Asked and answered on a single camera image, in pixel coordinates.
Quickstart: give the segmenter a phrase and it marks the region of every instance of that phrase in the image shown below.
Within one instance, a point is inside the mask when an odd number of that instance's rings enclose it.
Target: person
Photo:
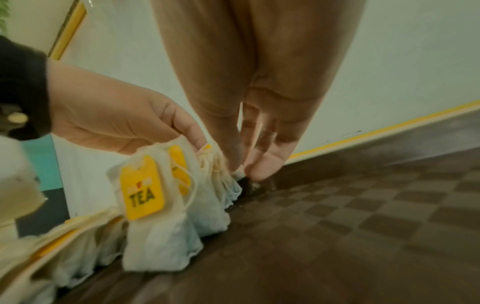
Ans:
[[[364,0],[150,1],[190,104],[230,169],[243,163],[254,181],[274,174],[292,154],[334,79],[365,4]],[[4,57],[3,45],[0,50]],[[15,64],[28,70],[27,53],[23,51],[23,61],[12,61],[9,70]],[[32,71],[43,67],[40,56],[35,56]],[[206,143],[194,119],[165,95],[42,60],[47,89],[42,82],[30,82],[39,86],[43,100],[21,107],[30,115],[48,112],[54,134],[124,154],[179,134],[197,148]],[[240,107],[243,119],[238,131]],[[32,117],[20,130],[42,121]]]

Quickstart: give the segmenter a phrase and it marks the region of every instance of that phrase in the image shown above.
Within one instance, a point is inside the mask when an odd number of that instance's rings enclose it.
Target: checkered surface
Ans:
[[[119,262],[59,303],[480,302],[480,151],[265,194],[180,273]]]

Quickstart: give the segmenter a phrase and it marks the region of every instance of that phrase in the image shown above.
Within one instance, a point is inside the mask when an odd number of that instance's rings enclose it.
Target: black sleeve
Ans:
[[[46,55],[0,36],[0,135],[35,139],[51,126]]]

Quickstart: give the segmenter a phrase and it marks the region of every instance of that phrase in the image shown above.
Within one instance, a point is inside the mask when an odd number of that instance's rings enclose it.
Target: yellow stripe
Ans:
[[[84,4],[82,2],[79,2],[73,10],[70,19],[68,20],[62,34],[60,35],[60,38],[55,44],[53,51],[51,52],[50,58],[59,60],[62,57],[65,49],[70,43],[70,40],[72,40],[72,37],[75,35],[75,32],[79,28],[86,14],[87,11],[85,10]]]
[[[461,105],[461,106],[458,106],[458,107],[454,107],[454,108],[447,109],[447,110],[444,110],[444,111],[440,111],[440,112],[437,112],[437,113],[433,113],[433,114],[430,114],[430,115],[426,115],[426,116],[414,118],[414,119],[411,119],[411,120],[407,120],[405,122],[402,122],[402,123],[399,123],[399,124],[396,124],[396,125],[393,125],[393,126],[389,126],[389,127],[385,127],[385,128],[382,128],[382,129],[378,129],[378,130],[375,130],[375,131],[368,132],[368,133],[364,133],[364,134],[361,134],[361,135],[353,136],[351,138],[343,139],[343,140],[340,140],[340,141],[337,141],[337,142],[334,142],[334,143],[331,143],[331,144],[328,144],[328,145],[324,145],[324,146],[321,146],[321,147],[318,147],[318,148],[313,148],[313,149],[310,149],[310,150],[306,150],[306,151],[303,151],[303,152],[292,154],[290,156],[290,159],[300,157],[300,156],[304,156],[304,155],[307,155],[307,154],[310,154],[310,153],[315,153],[315,152],[318,152],[318,151],[321,151],[321,150],[324,150],[324,149],[328,149],[328,148],[335,147],[335,146],[338,146],[338,145],[342,145],[342,144],[345,144],[345,143],[348,143],[348,142],[352,142],[352,141],[355,141],[355,140],[359,140],[359,139],[363,139],[363,138],[370,137],[370,136],[373,136],[373,135],[377,135],[377,134],[380,134],[380,133],[388,132],[388,131],[395,130],[395,129],[398,129],[398,128],[402,128],[402,127],[405,127],[405,126],[408,126],[408,125],[416,124],[416,123],[419,123],[419,122],[422,122],[422,121],[425,121],[425,120],[429,120],[429,119],[432,119],[432,118],[437,118],[439,116],[443,116],[443,115],[446,115],[446,114],[450,114],[450,113],[453,113],[453,112],[456,112],[456,111],[464,110],[464,109],[474,107],[474,106],[478,106],[478,105],[480,105],[480,100],[473,101],[473,102],[470,102],[470,103],[467,103],[467,104],[464,104],[464,105]]]

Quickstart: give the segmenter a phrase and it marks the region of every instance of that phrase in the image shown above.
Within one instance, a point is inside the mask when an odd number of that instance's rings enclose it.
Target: yellow tag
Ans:
[[[33,259],[41,258],[47,255],[50,251],[54,250],[56,247],[60,246],[63,242],[65,242],[72,234],[77,232],[78,229],[72,229],[69,232],[59,236],[58,238],[54,239],[47,245],[43,246],[37,252],[35,252],[32,256]]]
[[[139,169],[121,169],[120,185],[125,202],[126,217],[139,219],[160,211],[165,205],[162,183],[154,159],[146,155]]]
[[[183,168],[187,168],[187,163],[185,162],[185,156],[182,151],[182,148],[179,145],[173,145],[168,149],[168,152],[170,153],[170,157],[172,160],[177,163],[178,166],[181,166]],[[190,181],[190,177],[188,174],[185,173],[185,171],[181,170],[180,168],[173,166],[171,168],[171,172],[175,178],[178,178],[180,181],[183,182],[183,184],[180,184],[178,186],[180,193],[182,195],[187,195],[189,192],[189,187],[192,184]]]

